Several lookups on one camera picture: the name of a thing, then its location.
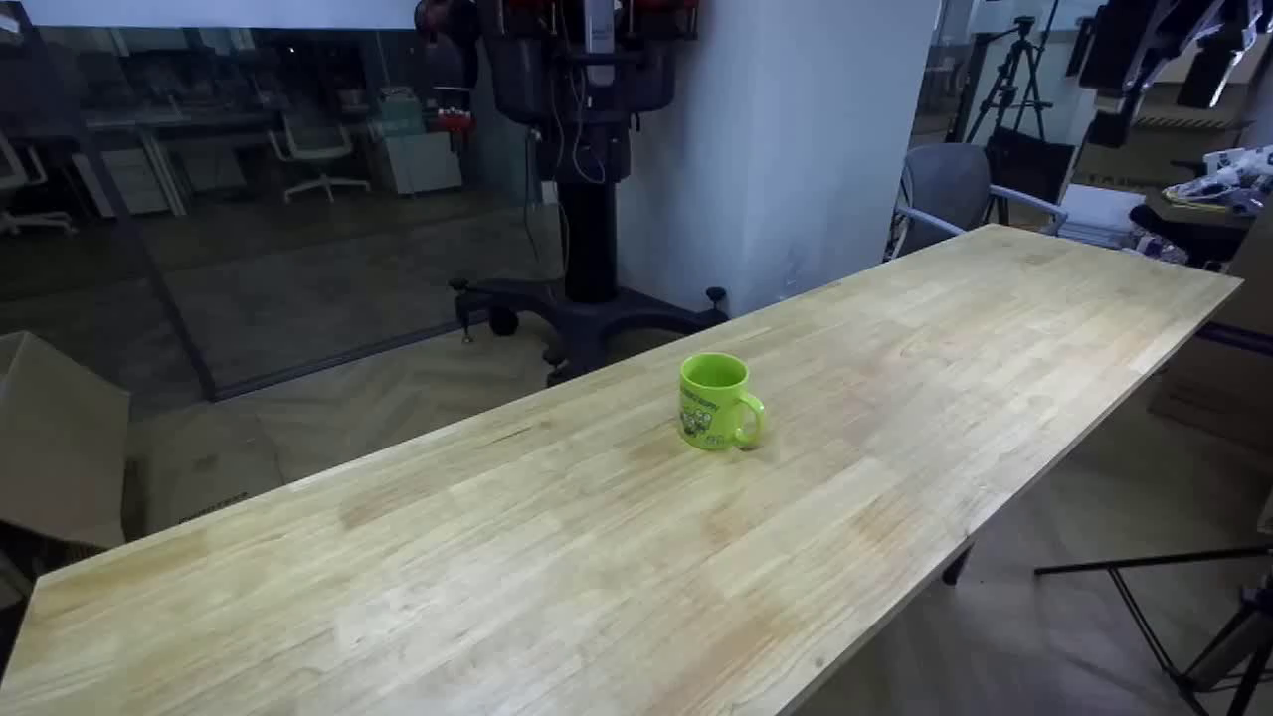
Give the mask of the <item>black robot stand base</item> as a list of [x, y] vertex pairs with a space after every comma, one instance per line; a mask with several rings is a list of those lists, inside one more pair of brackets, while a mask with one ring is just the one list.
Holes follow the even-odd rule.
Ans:
[[492, 333], [515, 333], [536, 313], [557, 333], [549, 383], [568, 383], [608, 368], [616, 333], [698, 333], [727, 320], [724, 288], [685, 312], [616, 281], [616, 187], [633, 122], [674, 105], [698, 0], [413, 0], [413, 27], [458, 48], [462, 86], [492, 80], [499, 112], [536, 130], [557, 185], [567, 273], [462, 281], [458, 328], [483, 313]]

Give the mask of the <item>white office chair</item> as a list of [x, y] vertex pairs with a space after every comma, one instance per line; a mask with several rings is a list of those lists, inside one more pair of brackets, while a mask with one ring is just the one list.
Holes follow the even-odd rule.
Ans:
[[283, 199], [299, 197], [336, 199], [340, 193], [365, 193], [365, 175], [340, 175], [340, 162], [356, 155], [352, 128], [323, 112], [286, 112], [270, 130], [270, 153], [280, 162], [304, 169], [304, 181], [283, 187]]

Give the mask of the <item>black tripod lower right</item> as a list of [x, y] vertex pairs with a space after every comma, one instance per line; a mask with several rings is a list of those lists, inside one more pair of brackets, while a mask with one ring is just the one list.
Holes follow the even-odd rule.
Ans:
[[1067, 561], [1067, 565], [1037, 565], [1037, 576], [1080, 576], [1104, 573], [1134, 634], [1150, 647], [1150, 659], [1170, 679], [1179, 699], [1195, 716], [1215, 716], [1200, 695], [1218, 691], [1220, 683], [1235, 688], [1224, 716], [1254, 716], [1259, 691], [1269, 683], [1273, 667], [1273, 573], [1265, 573], [1254, 590], [1239, 597], [1239, 610], [1220, 620], [1220, 629], [1200, 643], [1190, 665], [1179, 665], [1158, 638], [1142, 597], [1129, 584], [1134, 570], [1179, 570], [1179, 565], [1206, 565], [1206, 561], [1269, 561], [1273, 545], [1231, 545], [1231, 551], [1199, 551], [1199, 553], [1147, 553], [1147, 559], [1105, 559], [1105, 561]]

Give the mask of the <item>cardboard box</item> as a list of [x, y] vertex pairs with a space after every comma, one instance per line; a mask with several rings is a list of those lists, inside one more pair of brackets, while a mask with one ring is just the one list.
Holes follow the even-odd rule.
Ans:
[[113, 551], [122, 540], [132, 395], [32, 332], [0, 338], [0, 520]]

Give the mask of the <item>grey office chair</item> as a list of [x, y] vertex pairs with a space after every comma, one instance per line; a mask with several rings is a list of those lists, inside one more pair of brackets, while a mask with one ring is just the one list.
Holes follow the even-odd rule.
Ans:
[[1014, 218], [1031, 218], [1055, 236], [1067, 211], [1055, 199], [1000, 185], [986, 153], [975, 145], [915, 145], [905, 155], [882, 260], [905, 260], [983, 224]]

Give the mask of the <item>green ceramic mug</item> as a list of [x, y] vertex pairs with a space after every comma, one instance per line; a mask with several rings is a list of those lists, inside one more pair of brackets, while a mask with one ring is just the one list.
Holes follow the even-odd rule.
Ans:
[[681, 438], [698, 451], [756, 451], [768, 405], [747, 387], [736, 356], [689, 356], [681, 364]]

